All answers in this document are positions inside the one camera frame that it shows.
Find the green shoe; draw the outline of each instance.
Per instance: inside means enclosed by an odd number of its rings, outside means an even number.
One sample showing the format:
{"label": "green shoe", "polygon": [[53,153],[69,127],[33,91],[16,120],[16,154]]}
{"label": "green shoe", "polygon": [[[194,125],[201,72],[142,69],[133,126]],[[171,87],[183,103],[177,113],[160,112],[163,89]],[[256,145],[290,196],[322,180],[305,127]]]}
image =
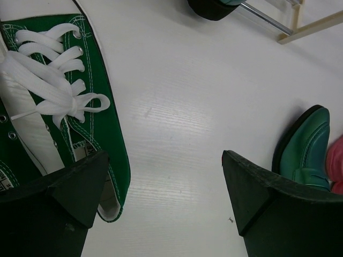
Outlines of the green shoe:
{"label": "green shoe", "polygon": [[330,191],[325,155],[330,134],[329,111],[315,105],[285,133],[273,157],[272,171],[297,183]]}
{"label": "green shoe", "polygon": [[0,100],[0,191],[42,177],[28,157]]}
{"label": "green shoe", "polygon": [[98,212],[117,220],[130,184],[129,160],[98,37],[77,0],[0,1],[4,105],[47,173],[97,151],[110,157]]}

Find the canvas sneaker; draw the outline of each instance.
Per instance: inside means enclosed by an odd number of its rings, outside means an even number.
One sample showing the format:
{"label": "canvas sneaker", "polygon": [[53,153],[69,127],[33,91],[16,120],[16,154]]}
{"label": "canvas sneaker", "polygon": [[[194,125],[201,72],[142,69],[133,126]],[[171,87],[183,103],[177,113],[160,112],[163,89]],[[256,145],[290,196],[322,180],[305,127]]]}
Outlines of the canvas sneaker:
{"label": "canvas sneaker", "polygon": [[117,220],[130,167],[99,40],[77,0],[0,0],[0,92],[42,173],[103,149],[110,156],[98,213]]}

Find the white laminate floor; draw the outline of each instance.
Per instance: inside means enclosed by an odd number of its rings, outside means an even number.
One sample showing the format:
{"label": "white laminate floor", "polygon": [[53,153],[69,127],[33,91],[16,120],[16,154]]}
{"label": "white laminate floor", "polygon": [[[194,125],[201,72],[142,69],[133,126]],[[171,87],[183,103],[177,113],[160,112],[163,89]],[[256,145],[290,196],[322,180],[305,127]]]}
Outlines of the white laminate floor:
{"label": "white laminate floor", "polygon": [[[108,61],[132,172],[122,217],[97,217],[82,256],[247,256],[222,151],[269,169],[285,126],[314,104],[331,112],[330,140],[343,133],[343,25],[281,46],[240,10],[210,22],[186,0],[80,2]],[[305,24],[343,10],[307,2]],[[275,18],[287,7],[249,3]]]}

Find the wooden frame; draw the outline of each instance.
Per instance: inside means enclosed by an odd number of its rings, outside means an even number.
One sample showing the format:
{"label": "wooden frame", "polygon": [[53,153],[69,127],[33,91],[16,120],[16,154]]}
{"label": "wooden frame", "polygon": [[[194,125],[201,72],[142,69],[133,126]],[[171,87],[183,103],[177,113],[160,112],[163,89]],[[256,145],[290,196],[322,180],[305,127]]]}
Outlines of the wooden frame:
{"label": "wooden frame", "polygon": [[292,18],[292,29],[293,34],[287,36],[285,34],[280,34],[278,42],[280,44],[287,44],[294,40],[300,39],[302,37],[311,35],[313,33],[322,31],[327,28],[331,28],[335,25],[343,23],[343,11],[337,12],[323,19],[312,22],[308,25],[301,26],[302,10],[304,7],[304,0],[300,1],[300,4],[294,5],[293,18]]}

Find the metal bar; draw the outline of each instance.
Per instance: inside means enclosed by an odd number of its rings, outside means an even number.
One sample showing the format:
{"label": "metal bar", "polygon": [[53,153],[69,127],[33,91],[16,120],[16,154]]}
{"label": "metal bar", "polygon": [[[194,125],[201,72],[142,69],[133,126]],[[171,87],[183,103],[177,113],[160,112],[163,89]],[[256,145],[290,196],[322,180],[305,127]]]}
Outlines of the metal bar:
{"label": "metal bar", "polygon": [[272,25],[275,28],[277,28],[278,30],[282,31],[287,36],[290,36],[293,34],[293,30],[291,30],[290,28],[287,28],[285,25],[279,23],[278,21],[274,20],[273,18],[269,17],[268,15],[262,13],[260,10],[257,10],[255,7],[251,6],[250,4],[242,3],[241,7],[243,7],[247,11],[253,13],[257,17],[263,19],[264,21],[266,21],[270,25]]}

